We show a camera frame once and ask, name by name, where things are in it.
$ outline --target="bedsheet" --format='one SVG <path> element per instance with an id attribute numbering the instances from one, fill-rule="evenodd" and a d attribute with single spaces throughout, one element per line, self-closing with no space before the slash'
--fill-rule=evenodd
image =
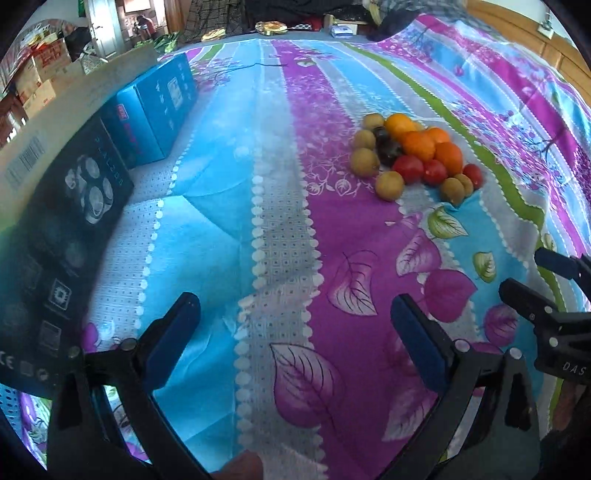
<path id="1" fill-rule="evenodd" d="M 513 277 L 561 309 L 589 308 L 533 261 L 542 245 L 589 250 L 591 123 L 576 91 L 511 44 L 428 15 L 377 44 L 260 39 L 181 54 L 200 97 L 169 158 L 132 171 L 85 350 L 139 336 L 192 291 L 201 324 L 155 397 L 204 466 L 246 448 L 268 479 L 371 479 L 435 399 L 389 318 L 409 293 L 452 338 L 523 351 L 545 434 L 556 379 L 533 368 L 532 327 L 498 286 Z M 485 185 L 458 209 L 422 185 L 378 200 L 348 169 L 370 112 L 446 129 Z M 21 410 L 42 456 L 49 406 L 21 394 Z"/>

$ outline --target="kiwi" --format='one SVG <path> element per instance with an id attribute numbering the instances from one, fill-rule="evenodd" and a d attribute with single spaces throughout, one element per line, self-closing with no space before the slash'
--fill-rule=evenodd
<path id="1" fill-rule="evenodd" d="M 404 190 L 404 180 L 397 171 L 385 171 L 375 181 L 375 193 L 382 200 L 398 200 Z"/>
<path id="2" fill-rule="evenodd" d="M 375 148 L 375 136 L 369 130 L 359 130 L 353 137 L 353 148 Z"/>
<path id="3" fill-rule="evenodd" d="M 466 197 L 466 192 L 461 181 L 450 178 L 443 180 L 443 183 L 439 187 L 439 195 L 444 202 L 449 202 L 454 207 L 459 207 Z"/>
<path id="4" fill-rule="evenodd" d="M 379 113 L 370 113 L 363 117 L 363 128 L 373 130 L 376 127 L 384 126 L 384 117 Z"/>
<path id="5" fill-rule="evenodd" d="M 351 154 L 350 167 L 358 177 L 373 177 L 379 170 L 378 156 L 373 150 L 358 148 Z"/>
<path id="6" fill-rule="evenodd" d="M 472 193 L 474 193 L 474 184 L 472 183 L 470 178 L 466 177 L 463 173 L 458 173 L 453 177 L 455 179 L 458 179 L 460 183 L 463 185 L 466 198 L 468 198 L 470 195 L 472 195 Z"/>

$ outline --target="hand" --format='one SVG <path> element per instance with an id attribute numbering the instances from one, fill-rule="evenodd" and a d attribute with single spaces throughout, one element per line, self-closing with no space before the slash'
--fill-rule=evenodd
<path id="1" fill-rule="evenodd" d="M 254 452 L 244 450 L 218 472 L 212 473 L 215 480 L 263 480 L 262 461 Z"/>

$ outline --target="cardboard box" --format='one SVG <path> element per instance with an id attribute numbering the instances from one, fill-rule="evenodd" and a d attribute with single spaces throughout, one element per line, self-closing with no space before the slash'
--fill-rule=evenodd
<path id="1" fill-rule="evenodd" d="M 134 48 L 77 79 L 0 149 L 0 232 L 16 223 L 51 162 L 121 87 L 156 64 L 151 45 Z"/>
<path id="2" fill-rule="evenodd" d="M 0 233 L 0 383 L 51 398 L 68 349 L 80 345 L 103 252 L 132 190 L 95 114 L 51 163 L 19 222 Z"/>
<path id="3" fill-rule="evenodd" d="M 23 105 L 28 117 L 34 117 L 43 107 L 55 97 L 61 95 L 76 79 L 83 75 L 84 70 L 80 60 L 76 60 L 56 71 L 56 74 L 43 82 Z"/>
<path id="4" fill-rule="evenodd" d="M 117 92 L 101 117 L 125 165 L 166 158 L 196 99 L 186 55 L 174 56 Z"/>
<path id="5" fill-rule="evenodd" d="M 20 67 L 14 77 L 18 97 L 25 103 L 43 82 L 71 63 L 70 54 L 63 38 L 33 51 L 31 57 Z"/>

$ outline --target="wooden furniture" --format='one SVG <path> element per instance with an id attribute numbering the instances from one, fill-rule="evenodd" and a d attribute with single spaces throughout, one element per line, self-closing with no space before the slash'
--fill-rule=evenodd
<path id="1" fill-rule="evenodd" d="M 538 23 L 534 20 L 483 0 L 467 0 L 467 10 L 496 28 L 507 40 L 542 57 L 591 105 L 591 70 L 579 51 L 563 37 L 554 33 L 552 39 L 546 38 L 538 33 Z"/>

